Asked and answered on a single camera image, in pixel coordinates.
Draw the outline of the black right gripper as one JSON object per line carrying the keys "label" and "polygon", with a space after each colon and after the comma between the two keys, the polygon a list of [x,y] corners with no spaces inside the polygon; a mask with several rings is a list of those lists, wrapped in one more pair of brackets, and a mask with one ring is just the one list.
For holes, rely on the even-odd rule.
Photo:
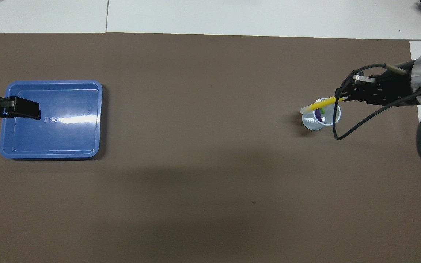
{"label": "black right gripper", "polygon": [[411,70],[414,63],[390,65],[383,73],[366,77],[361,74],[352,76],[352,85],[337,88],[337,97],[344,101],[364,102],[370,96],[373,84],[371,104],[385,106],[405,96],[411,95]]}

